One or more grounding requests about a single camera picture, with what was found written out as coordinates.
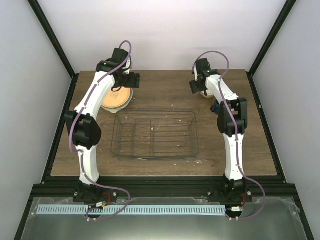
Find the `small cream ceramic bowl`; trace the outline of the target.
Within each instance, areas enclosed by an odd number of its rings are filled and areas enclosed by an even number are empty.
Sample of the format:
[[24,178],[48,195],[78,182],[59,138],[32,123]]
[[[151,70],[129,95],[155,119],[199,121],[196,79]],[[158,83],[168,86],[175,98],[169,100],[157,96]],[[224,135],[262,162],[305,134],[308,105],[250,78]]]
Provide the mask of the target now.
[[200,94],[202,97],[207,98],[207,99],[214,97],[214,94],[210,90],[201,91]]

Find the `dark blue ceramic mug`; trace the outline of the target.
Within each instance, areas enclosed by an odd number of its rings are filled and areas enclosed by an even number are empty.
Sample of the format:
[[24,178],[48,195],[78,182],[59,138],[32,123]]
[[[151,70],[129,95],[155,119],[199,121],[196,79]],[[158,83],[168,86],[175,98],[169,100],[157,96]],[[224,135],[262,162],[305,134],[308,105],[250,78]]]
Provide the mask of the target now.
[[220,112],[220,103],[215,100],[213,105],[210,108],[210,111],[218,115]]

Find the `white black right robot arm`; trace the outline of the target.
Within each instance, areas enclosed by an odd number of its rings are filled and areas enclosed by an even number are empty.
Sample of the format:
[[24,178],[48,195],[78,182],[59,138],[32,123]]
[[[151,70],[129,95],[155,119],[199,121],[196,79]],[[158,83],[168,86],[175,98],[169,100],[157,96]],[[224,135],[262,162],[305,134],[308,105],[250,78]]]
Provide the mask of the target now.
[[219,71],[211,69],[207,58],[197,59],[192,72],[195,79],[189,83],[191,92],[214,96],[218,102],[218,109],[213,106],[212,111],[218,114],[217,127],[225,143],[224,175],[230,182],[242,180],[243,140],[248,127],[248,102],[228,87]]

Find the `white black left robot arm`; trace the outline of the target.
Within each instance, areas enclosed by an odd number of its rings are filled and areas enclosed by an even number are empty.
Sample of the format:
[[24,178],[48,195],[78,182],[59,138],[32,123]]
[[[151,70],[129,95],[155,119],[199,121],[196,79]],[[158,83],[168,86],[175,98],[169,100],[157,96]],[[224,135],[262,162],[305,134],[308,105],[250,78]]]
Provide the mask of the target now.
[[140,74],[132,72],[131,68],[131,53],[115,48],[110,58],[97,64],[93,81],[80,103],[64,114],[69,150],[78,155],[79,180],[89,185],[84,195],[91,202],[97,202],[102,196],[102,189],[95,185],[100,178],[97,145],[102,137],[98,113],[108,94],[124,95],[124,102],[114,107],[116,113],[129,104],[133,89],[140,86]]

